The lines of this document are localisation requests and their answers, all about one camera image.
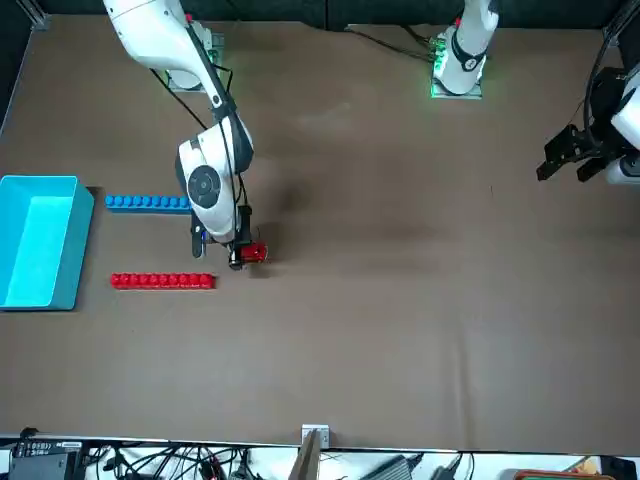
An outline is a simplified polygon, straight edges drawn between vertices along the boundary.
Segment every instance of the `metal bracket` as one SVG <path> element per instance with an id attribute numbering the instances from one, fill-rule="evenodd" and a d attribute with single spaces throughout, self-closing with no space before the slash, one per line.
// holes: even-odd
<path id="1" fill-rule="evenodd" d="M 37 0 L 16 0 L 16 3 L 29 18 L 35 31 L 41 32 L 49 29 L 49 15 L 44 13 Z"/>
<path id="2" fill-rule="evenodd" d="M 317 480 L 320 450 L 329 448 L 329 425 L 302 425 L 302 445 L 289 480 Z"/>
<path id="3" fill-rule="evenodd" d="M 329 425 L 312 425 L 312 424 L 304 424 L 302 425 L 302 439 L 301 442 L 304 442 L 304 439 L 309 435 L 312 431 L 318 432 L 320 439 L 320 448 L 322 450 L 326 450 L 329 448 Z"/>

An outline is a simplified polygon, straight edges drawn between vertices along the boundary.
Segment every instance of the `brown table surface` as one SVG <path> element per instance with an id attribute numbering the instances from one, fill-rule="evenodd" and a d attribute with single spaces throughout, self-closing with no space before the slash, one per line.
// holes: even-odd
<path id="1" fill-rule="evenodd" d="M 0 431 L 295 443 L 327 423 L 343 447 L 637 453 L 638 192 L 535 177 L 601 35 L 501 30 L 484 100 L 432 101 L 425 64 L 355 35 L 218 29 L 273 263 L 194 260 L 187 218 L 99 198 L 76 311 L 0 316 Z M 178 194 L 198 131 L 106 17 L 54 17 L 0 170 Z M 116 292 L 113 271 L 214 271 L 219 289 Z"/>

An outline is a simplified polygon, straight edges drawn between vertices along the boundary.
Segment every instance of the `blue bin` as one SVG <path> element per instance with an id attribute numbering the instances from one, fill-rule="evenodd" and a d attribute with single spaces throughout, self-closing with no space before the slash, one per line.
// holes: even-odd
<path id="1" fill-rule="evenodd" d="M 93 196 L 76 177 L 0 180 L 0 310 L 71 310 Z"/>

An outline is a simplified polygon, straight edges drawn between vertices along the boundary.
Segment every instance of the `black cable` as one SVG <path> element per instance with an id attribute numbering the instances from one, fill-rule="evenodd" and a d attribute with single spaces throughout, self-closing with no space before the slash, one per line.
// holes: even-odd
<path id="1" fill-rule="evenodd" d="M 191 109 L 189 108 L 189 106 L 188 106 L 186 103 L 184 103 L 184 102 L 182 101 L 182 99 L 181 99 L 180 97 L 178 97 L 178 96 L 175 94 L 175 92 L 174 92 L 173 90 L 171 90 L 171 89 L 169 88 L 169 85 L 167 85 L 166 83 L 164 83 L 164 81 L 162 80 L 162 78 L 160 78 L 160 75 L 158 75 L 158 72 L 156 72 L 156 71 L 155 71 L 155 70 L 153 70 L 153 69 L 149 69 L 149 70 L 151 70 L 151 73 L 153 73 L 153 76 L 154 76 L 154 77 L 156 77 L 156 80 L 158 80 L 158 81 L 162 84 L 162 86 L 164 87 L 164 89 L 165 89 L 167 92 L 169 92 L 169 93 L 171 94 L 171 96 L 172 96 L 173 98 L 175 98 L 175 99 L 178 101 L 178 103 L 179 103 L 180 105 L 182 105 L 182 106 L 185 108 L 185 110 L 186 110 L 187 112 L 189 112 L 189 114 L 193 117 L 193 119 L 194 119 L 196 122 L 198 122 L 198 125 L 200 125 L 204 130 L 206 130 L 206 129 L 207 129 L 207 127 L 206 127 L 206 126 L 205 126 L 205 124 L 202 122 L 202 120 L 200 120 L 200 118 L 199 118 L 199 117 L 198 117 L 198 116 L 193 112 L 193 110 L 191 110 Z"/>
<path id="2" fill-rule="evenodd" d="M 160 478 L 160 475 L 162 475 L 162 472 L 167 467 L 171 459 L 174 458 L 174 455 L 178 453 L 178 450 L 179 448 L 174 448 L 169 455 L 167 455 L 162 459 L 162 463 L 160 463 L 160 466 L 156 469 L 156 472 L 153 474 L 152 480 L 158 480 Z"/>
<path id="3" fill-rule="evenodd" d="M 431 40 L 430 37 L 424 37 L 420 35 L 409 25 L 401 25 L 401 27 L 405 32 L 407 32 L 411 36 L 411 38 L 413 38 L 418 43 L 418 45 L 422 45 L 423 47 L 429 48 L 429 41 Z"/>
<path id="4" fill-rule="evenodd" d="M 388 48 L 389 50 L 392 50 L 392 51 L 394 51 L 396 53 L 401 53 L 401 54 L 406 55 L 406 56 L 411 57 L 411 58 L 416 58 L 418 60 L 422 60 L 422 61 L 427 62 L 427 63 L 431 63 L 434 60 L 431 55 L 424 55 L 424 54 L 419 53 L 419 52 L 414 52 L 413 50 L 408 50 L 406 48 L 402 48 L 402 47 L 398 47 L 398 46 L 392 45 L 390 43 L 385 42 L 384 40 L 380 40 L 378 38 L 372 37 L 371 35 L 367 35 L 366 33 L 358 32 L 356 30 L 352 30 L 351 27 L 346 27 L 344 29 L 344 31 L 348 32 L 348 33 L 353 33 L 354 35 L 358 35 L 359 37 L 363 37 L 363 38 L 366 38 L 368 40 L 371 40 L 372 42 L 377 43 L 378 45 L 380 45 L 382 47 Z"/>
<path id="5" fill-rule="evenodd" d="M 236 20 L 241 20 L 242 15 L 241 15 L 240 9 L 236 6 L 235 2 L 233 0 L 225 0 L 225 1 L 227 2 L 227 5 L 229 5 L 233 10 L 233 13 L 236 14 Z"/>
<path id="6" fill-rule="evenodd" d="M 571 124 L 571 122 L 573 121 L 573 118 L 576 116 L 576 113 L 580 111 L 580 107 L 582 106 L 583 103 L 584 103 L 584 98 L 580 100 L 580 103 L 578 103 L 578 106 L 576 107 L 576 110 L 573 112 L 573 115 L 571 115 L 571 118 L 567 122 L 567 125 Z"/>
<path id="7" fill-rule="evenodd" d="M 231 168 L 231 155 L 229 154 L 229 145 L 227 144 L 227 136 L 224 133 L 224 128 L 222 128 L 222 122 L 220 122 L 218 124 L 218 126 L 220 127 L 220 133 L 222 134 L 222 143 L 224 143 L 224 151 L 225 154 L 227 156 L 227 167 L 229 168 L 229 175 L 231 175 L 231 198 L 233 199 L 233 217 L 232 217 L 232 225 L 233 225 L 233 240 L 231 240 L 231 248 L 235 248 L 234 244 L 235 244 L 235 236 L 237 233 L 236 228 L 238 227 L 236 225 L 236 212 L 237 212 L 237 208 L 238 208 L 238 203 L 236 202 L 236 185 L 235 182 L 233 181 L 233 175 L 234 175 L 234 171 Z"/>
<path id="8" fill-rule="evenodd" d="M 196 458 L 198 459 L 198 462 L 200 462 L 200 447 L 198 447 L 198 453 L 196 455 Z M 198 469 L 194 468 L 193 469 L 193 480 L 196 480 L 196 474 L 198 473 Z"/>
<path id="9" fill-rule="evenodd" d="M 207 456 L 207 457 L 205 457 L 205 458 L 201 459 L 200 461 L 197 461 L 197 462 L 196 462 L 196 461 L 194 461 L 193 465 L 190 465 L 190 466 L 189 466 L 189 468 L 187 468 L 186 470 L 184 470 L 183 472 L 181 472 L 181 473 L 180 473 L 180 475 L 178 475 L 174 480 L 179 480 L 179 479 L 181 479 L 182 477 L 184 477 L 185 475 L 187 475 L 187 474 L 188 474 L 192 469 L 197 468 L 197 467 L 198 467 L 199 465 L 201 465 L 203 462 L 206 462 L 206 461 L 208 461 L 208 460 L 212 459 L 213 457 L 217 457 L 217 456 L 218 456 L 218 455 L 220 455 L 221 453 L 225 453 L 225 452 L 229 452 L 229 451 L 232 453 L 231 458 L 230 458 L 229 460 L 226 460 L 226 461 L 224 461 L 224 462 L 219 462 L 219 463 L 220 463 L 220 465 L 224 465 L 225 463 L 231 463 L 231 462 L 232 462 L 232 460 L 235 458 L 235 456 L 233 456 L 233 453 L 235 452 L 235 449 L 233 449 L 233 448 L 227 448 L 227 449 L 225 449 L 225 450 L 220 450 L 219 452 L 216 452 L 214 455 Z"/>
<path id="10" fill-rule="evenodd" d="M 470 458 L 471 470 L 469 471 L 469 476 L 467 477 L 467 480 L 472 480 L 473 479 L 473 474 L 476 471 L 476 457 L 473 456 L 472 452 L 469 452 L 469 455 L 471 455 L 471 458 Z"/>

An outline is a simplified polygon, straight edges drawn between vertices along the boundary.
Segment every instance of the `row of red blocks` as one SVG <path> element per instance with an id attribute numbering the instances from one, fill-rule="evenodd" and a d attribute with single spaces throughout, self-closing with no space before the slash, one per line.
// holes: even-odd
<path id="1" fill-rule="evenodd" d="M 211 290 L 216 279 L 210 273 L 114 273 L 117 290 Z"/>

